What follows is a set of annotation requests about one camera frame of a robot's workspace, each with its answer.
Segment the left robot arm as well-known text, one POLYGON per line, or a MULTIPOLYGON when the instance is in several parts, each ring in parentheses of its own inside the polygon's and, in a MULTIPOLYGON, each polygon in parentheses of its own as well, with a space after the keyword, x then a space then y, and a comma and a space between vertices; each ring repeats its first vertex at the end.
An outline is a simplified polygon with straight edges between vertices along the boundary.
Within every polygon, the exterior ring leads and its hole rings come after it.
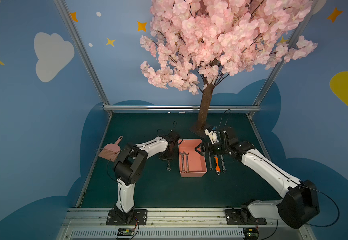
POLYGON ((179 140, 180 135, 170 131, 168 135, 157 136, 142 144, 131 144, 121 151, 113 167, 118 183, 117 212, 126 216, 132 214, 135 184, 143 173, 146 161, 155 155, 162 161, 173 160, 179 140))

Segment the small chrome combination wrench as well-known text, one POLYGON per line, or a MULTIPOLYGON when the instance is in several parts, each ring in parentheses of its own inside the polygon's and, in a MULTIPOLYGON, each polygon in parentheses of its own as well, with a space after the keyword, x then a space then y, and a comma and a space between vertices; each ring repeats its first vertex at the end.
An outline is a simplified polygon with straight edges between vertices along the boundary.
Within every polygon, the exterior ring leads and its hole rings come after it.
POLYGON ((213 170, 213 164, 212 164, 211 153, 208 153, 208 157, 209 157, 209 170, 212 171, 213 170))

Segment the orange handled adjustable wrench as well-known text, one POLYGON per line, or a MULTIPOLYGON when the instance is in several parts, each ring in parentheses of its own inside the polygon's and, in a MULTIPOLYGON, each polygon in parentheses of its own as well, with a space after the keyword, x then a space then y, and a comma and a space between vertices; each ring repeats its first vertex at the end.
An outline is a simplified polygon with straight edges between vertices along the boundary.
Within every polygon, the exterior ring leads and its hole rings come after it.
POLYGON ((221 174, 221 169, 220 169, 220 166, 219 166, 219 157, 218 155, 214 155, 214 159, 215 159, 215 169, 216 169, 216 174, 219 176, 221 174))

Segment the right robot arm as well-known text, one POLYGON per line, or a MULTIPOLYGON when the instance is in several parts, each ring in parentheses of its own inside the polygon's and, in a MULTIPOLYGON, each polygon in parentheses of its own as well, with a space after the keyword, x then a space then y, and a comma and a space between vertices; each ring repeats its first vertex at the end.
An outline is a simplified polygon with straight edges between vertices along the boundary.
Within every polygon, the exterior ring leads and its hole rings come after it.
POLYGON ((309 180, 301 181, 263 156, 249 142, 201 143, 195 147, 200 155, 224 154, 234 157, 252 169, 280 195, 281 200, 252 200, 241 205, 243 223, 252 224, 256 219, 281 220, 293 229, 299 229, 320 213, 316 186, 309 180))

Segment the chrome end wrench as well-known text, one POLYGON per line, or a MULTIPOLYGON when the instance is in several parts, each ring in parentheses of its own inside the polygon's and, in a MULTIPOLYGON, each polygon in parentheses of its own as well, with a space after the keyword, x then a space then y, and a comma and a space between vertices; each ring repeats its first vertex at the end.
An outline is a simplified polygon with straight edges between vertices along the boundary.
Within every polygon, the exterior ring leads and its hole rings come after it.
POLYGON ((167 171, 171 171, 171 161, 167 161, 167 171))

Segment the large chrome wrench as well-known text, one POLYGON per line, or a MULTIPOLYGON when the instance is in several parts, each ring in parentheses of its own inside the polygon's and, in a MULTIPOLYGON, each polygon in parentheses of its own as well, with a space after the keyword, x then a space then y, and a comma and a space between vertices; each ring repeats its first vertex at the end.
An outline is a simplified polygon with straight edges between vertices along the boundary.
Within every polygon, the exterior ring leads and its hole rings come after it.
POLYGON ((185 151, 180 152, 181 156, 181 173, 189 173, 189 154, 185 151))

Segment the pink plastic storage box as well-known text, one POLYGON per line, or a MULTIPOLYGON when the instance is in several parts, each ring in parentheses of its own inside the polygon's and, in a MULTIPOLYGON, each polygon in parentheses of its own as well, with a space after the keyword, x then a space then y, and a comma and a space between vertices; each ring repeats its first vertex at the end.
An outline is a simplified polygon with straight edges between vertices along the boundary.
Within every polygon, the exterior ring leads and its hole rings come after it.
POLYGON ((195 147, 202 143, 201 139, 184 139, 179 140, 179 168, 182 178, 199 178, 207 173, 205 157, 195 151, 195 147), (189 154, 189 173, 181 173, 181 156, 180 152, 185 151, 189 154))

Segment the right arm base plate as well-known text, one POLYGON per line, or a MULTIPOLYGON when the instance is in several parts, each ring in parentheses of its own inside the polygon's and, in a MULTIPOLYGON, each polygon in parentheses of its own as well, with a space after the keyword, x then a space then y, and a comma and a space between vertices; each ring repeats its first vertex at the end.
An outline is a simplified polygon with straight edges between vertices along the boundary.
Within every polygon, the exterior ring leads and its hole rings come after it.
POLYGON ((266 225, 264 218, 254 218, 248 211, 226 208, 225 217, 228 225, 266 225))

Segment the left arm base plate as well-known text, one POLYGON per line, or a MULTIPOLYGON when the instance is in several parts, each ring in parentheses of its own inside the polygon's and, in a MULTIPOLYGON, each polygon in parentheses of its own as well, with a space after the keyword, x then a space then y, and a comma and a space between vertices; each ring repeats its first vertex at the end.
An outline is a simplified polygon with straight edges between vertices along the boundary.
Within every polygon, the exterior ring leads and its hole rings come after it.
POLYGON ((121 209, 111 209, 106 220, 107 226, 131 226, 138 223, 139 226, 145 226, 147 223, 148 210, 132 209, 124 213, 121 209))

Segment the long chrome combination wrench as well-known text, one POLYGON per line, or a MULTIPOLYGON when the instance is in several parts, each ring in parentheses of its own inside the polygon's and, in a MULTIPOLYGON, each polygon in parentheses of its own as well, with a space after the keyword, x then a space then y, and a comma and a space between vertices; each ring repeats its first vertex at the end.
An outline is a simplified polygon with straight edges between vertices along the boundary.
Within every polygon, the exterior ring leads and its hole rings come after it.
POLYGON ((221 163, 222 163, 222 167, 223 167, 223 173, 226 173, 227 170, 226 170, 226 167, 225 167, 225 161, 224 161, 223 155, 221 155, 221 163))

